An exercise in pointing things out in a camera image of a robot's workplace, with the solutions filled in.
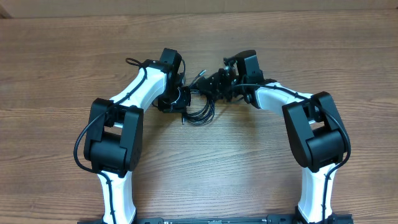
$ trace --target black mounting bracket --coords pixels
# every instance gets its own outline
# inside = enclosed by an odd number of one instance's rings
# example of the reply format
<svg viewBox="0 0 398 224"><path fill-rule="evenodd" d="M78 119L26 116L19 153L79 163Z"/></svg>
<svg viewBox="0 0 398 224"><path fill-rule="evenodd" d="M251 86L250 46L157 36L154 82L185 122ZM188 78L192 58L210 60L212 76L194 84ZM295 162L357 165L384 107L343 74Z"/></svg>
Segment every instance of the black mounting bracket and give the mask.
<svg viewBox="0 0 398 224"><path fill-rule="evenodd" d="M90 111L89 123L104 113L113 102L97 98ZM95 172L113 172L120 178L138 165L142 151L144 110L136 106L116 105L87 131L84 156ZM121 135L109 133L104 127L123 124Z"/></svg>
<svg viewBox="0 0 398 224"><path fill-rule="evenodd" d="M329 93L318 93L313 95L311 100L329 111L345 131L335 102ZM300 166L318 172L319 168L341 162L346 149L339 127L311 104L311 100L284 105L282 111L294 158ZM324 126L313 130L308 123L311 120L317 123L323 121Z"/></svg>

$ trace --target wooden tabletop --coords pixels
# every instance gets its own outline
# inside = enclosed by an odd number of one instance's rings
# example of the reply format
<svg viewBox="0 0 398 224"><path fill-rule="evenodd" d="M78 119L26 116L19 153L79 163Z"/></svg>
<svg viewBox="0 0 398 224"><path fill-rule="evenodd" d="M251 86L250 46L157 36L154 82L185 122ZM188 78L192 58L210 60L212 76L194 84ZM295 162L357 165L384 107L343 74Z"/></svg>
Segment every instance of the wooden tabletop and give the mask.
<svg viewBox="0 0 398 224"><path fill-rule="evenodd" d="M134 79L124 59L156 60L164 47L182 54L188 82L255 49L266 78L331 93L352 144L333 210L355 223L397 223L396 10L0 20L0 223L101 218L100 182L76 166L75 139L93 100ZM221 101L204 127L155 108L144 117L133 177L139 217L294 212L301 169L283 118Z"/></svg>

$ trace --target black cable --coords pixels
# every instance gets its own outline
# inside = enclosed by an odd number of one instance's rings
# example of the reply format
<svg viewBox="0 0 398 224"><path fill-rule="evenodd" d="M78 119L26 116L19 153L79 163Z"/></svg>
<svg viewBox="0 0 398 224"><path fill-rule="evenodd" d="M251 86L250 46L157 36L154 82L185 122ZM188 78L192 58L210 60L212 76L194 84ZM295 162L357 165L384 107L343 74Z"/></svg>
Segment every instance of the black cable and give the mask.
<svg viewBox="0 0 398 224"><path fill-rule="evenodd" d="M75 162L76 162L78 167L80 167L81 169L83 169L85 171L92 172L94 174L102 175L106 179L106 183L108 184L108 188L109 188L109 202L110 202L111 214L112 214L112 219L113 219L113 223L114 224L116 224L116 217L115 217L114 210L113 210L113 196L112 196L112 186L111 186L110 178L106 174L104 174L102 172L96 173L93 169L85 167L83 164L81 164L81 162L79 161L79 158L77 156L77 152L78 152L78 148L79 148L79 143L80 143L81 139L83 138L83 136L87 133L88 129L91 128L92 125L94 123L96 123L97 120L99 120L100 117L104 116L107 112L109 112L115 106L121 104L122 102L124 102L128 98L130 98L130 96L144 83L145 79L147 79L147 69L143 66L143 64L141 62L139 62L139 61L137 61L136 59L133 59L133 58L126 58L126 62L128 64L130 64L130 65L138 66L139 68L143 68L144 69L144 76L143 76L142 80L125 97L123 97L119 101L113 103L113 105L108 107L105 112L101 113L96 118L94 118L89 124L87 124L87 126L81 131L81 133L77 137L77 140L75 142L75 147L73 148L73 158L75 159Z"/></svg>
<svg viewBox="0 0 398 224"><path fill-rule="evenodd" d="M328 181L329 178L331 176L331 174L339 169L340 167L342 167L344 164L347 163L349 157L351 156L351 143L349 141L349 137L347 132L343 129L343 127L341 127L340 123L336 120L336 118L327 110L325 110L321 105L319 105L317 102L313 101L312 99L308 99L307 97L301 96L299 95L297 92L293 92L291 90L288 90L286 88L283 87L279 87L279 86L270 86L270 85L258 85L258 84L238 84L235 85L234 87L231 88L231 90L233 90L234 88L240 87L240 86L251 86L251 87L264 87L264 88L270 88L273 90L280 90L283 91L285 93L288 93L296 98L300 98L302 100L310 100L310 103L313 106L316 106L321 112L325 113L326 116L328 116L338 127L340 134L342 134L343 137L343 142L345 145L345 149L347 152L346 157L343 159L343 161L341 161L340 163L338 163L336 166L334 166L334 168L330 169L326 176L325 176L325 184L323 186L323 198L322 198L322 221L324 222L324 224L327 224L327 220L325 219L325 213L326 213L326 195L327 195L327 191L328 191Z"/></svg>

